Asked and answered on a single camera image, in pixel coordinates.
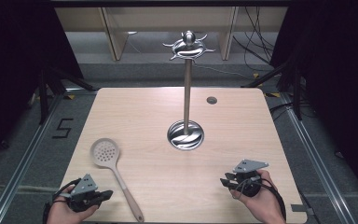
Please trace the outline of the black metal stand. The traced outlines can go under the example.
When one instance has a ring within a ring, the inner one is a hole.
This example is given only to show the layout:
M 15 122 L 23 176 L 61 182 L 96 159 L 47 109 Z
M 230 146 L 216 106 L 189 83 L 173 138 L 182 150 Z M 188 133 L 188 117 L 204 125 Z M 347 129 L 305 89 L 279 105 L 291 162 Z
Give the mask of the black metal stand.
M 293 88 L 293 107 L 296 117 L 302 120 L 300 111 L 300 95 L 301 95 L 301 74 L 296 65 L 295 59 L 288 59 L 286 62 L 267 72 L 261 78 L 257 78 L 249 84 L 245 84 L 244 88 L 255 88 L 267 80 L 281 74 L 277 84 L 279 91 L 287 91 L 290 87 Z
M 63 95 L 66 88 L 62 84 L 62 80 L 66 79 L 87 91 L 97 91 L 96 87 L 91 86 L 84 80 L 74 77 L 63 70 L 46 66 L 38 75 L 38 89 L 40 98 L 40 124 L 43 124 L 48 118 L 48 89 L 51 89 L 54 95 Z

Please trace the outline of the grey table corner bracket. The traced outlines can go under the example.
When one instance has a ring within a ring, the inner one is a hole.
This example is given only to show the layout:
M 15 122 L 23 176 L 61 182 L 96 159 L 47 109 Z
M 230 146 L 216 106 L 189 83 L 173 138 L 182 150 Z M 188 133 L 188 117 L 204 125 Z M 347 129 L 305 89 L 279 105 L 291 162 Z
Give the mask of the grey table corner bracket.
M 314 211 L 311 207 L 307 207 L 303 204 L 292 204 L 291 205 L 291 209 L 293 212 L 304 212 L 309 216 L 313 216 L 314 215 Z

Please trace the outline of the light wooden shelf unit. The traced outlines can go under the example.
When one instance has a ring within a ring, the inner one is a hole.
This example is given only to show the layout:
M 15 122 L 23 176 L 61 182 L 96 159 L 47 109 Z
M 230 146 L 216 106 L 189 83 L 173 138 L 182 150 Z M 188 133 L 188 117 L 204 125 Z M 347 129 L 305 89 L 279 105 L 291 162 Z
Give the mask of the light wooden shelf unit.
M 130 32 L 216 32 L 221 57 L 229 57 L 236 32 L 256 22 L 263 32 L 281 30 L 286 7 L 61 7 L 55 9 L 66 32 L 104 32 L 111 58 L 121 58 Z

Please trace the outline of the person's left hand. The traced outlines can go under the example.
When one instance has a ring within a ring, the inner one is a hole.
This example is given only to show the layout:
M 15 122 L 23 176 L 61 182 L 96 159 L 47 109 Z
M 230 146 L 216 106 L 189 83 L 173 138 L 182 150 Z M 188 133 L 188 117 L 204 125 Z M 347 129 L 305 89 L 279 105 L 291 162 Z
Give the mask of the person's left hand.
M 81 224 L 85 219 L 91 217 L 99 209 L 93 205 L 83 212 L 74 212 L 66 203 L 64 197 L 59 196 L 49 209 L 46 224 Z

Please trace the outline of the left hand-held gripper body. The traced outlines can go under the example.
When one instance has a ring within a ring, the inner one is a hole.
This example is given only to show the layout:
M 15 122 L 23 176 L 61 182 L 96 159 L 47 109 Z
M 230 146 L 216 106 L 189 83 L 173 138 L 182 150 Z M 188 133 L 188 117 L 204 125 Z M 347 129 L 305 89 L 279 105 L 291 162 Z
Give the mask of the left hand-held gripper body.
M 90 174 L 86 174 L 69 192 L 68 206 L 75 212 L 86 211 L 91 207 L 90 201 L 97 198 L 97 192 L 98 186 Z

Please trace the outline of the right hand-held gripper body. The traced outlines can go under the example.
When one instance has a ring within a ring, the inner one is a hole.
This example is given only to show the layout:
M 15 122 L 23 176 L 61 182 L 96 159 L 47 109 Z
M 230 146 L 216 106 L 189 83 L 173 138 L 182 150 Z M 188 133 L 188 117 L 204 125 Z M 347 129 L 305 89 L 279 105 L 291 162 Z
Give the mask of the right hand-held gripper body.
M 261 175 L 257 172 L 269 164 L 264 161 L 242 160 L 232 170 L 237 177 L 236 191 L 247 197 L 254 197 L 261 188 Z

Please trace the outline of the beige slotted skimmer spoon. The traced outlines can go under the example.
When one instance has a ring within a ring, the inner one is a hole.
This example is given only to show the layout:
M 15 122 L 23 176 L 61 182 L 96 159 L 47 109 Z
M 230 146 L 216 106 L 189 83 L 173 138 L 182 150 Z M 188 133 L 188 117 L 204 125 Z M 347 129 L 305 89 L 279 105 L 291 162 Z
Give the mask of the beige slotted skimmer spoon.
M 108 168 L 113 172 L 135 219 L 138 222 L 144 222 L 145 218 L 140 206 L 131 195 L 130 190 L 127 188 L 127 185 L 125 184 L 117 169 L 119 155 L 120 150 L 116 142 L 110 138 L 98 139 L 92 144 L 90 148 L 90 156 L 93 162 L 96 165 L 103 168 Z

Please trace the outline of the steel utensil rack stand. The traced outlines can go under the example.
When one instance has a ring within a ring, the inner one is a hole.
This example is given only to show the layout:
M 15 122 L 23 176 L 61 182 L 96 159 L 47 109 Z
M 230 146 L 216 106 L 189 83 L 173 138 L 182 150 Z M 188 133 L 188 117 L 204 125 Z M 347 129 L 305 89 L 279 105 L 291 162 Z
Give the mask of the steel utensil rack stand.
M 181 33 L 179 40 L 172 44 L 164 44 L 164 47 L 169 47 L 172 50 L 171 61 L 182 59 L 185 63 L 183 119 L 173 123 L 167 131 L 169 143 L 178 150 L 194 150 L 204 140 L 202 127 L 196 121 L 190 119 L 190 100 L 193 63 L 205 52 L 213 52 L 213 49 L 207 49 L 204 44 L 206 37 L 207 35 L 196 38 L 194 32 L 185 31 Z

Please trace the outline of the aluminium floor rail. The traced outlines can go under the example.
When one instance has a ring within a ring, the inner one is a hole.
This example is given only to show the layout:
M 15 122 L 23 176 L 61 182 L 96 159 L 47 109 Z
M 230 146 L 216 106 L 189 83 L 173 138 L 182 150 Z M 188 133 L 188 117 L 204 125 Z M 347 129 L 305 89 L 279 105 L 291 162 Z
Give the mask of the aluminium floor rail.
M 73 94 L 74 100 L 65 95 Z M 63 178 L 96 94 L 72 91 L 26 108 L 0 149 L 0 224 L 42 224 L 44 205 Z
M 287 93 L 280 98 L 266 97 L 302 202 L 311 207 L 308 222 L 356 224 L 344 194 L 333 179 L 308 130 L 298 120 Z

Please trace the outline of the black curtain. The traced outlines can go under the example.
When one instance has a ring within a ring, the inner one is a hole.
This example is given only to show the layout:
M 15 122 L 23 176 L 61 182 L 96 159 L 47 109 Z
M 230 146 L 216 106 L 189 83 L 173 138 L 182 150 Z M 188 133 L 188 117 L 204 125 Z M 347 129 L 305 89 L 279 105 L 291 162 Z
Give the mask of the black curtain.
M 0 145 L 50 66 L 83 77 L 55 8 L 43 0 L 0 0 Z
M 291 0 L 271 64 L 286 61 L 358 179 L 358 0 Z

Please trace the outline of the person's right hand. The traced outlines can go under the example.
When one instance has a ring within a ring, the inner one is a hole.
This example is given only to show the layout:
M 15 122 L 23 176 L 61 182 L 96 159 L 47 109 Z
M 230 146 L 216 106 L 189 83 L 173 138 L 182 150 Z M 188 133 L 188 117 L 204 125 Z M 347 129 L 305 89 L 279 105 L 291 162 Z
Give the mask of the person's right hand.
M 243 196 L 234 189 L 230 193 L 233 198 L 242 202 L 261 223 L 286 224 L 279 202 L 270 190 L 261 188 L 254 197 Z

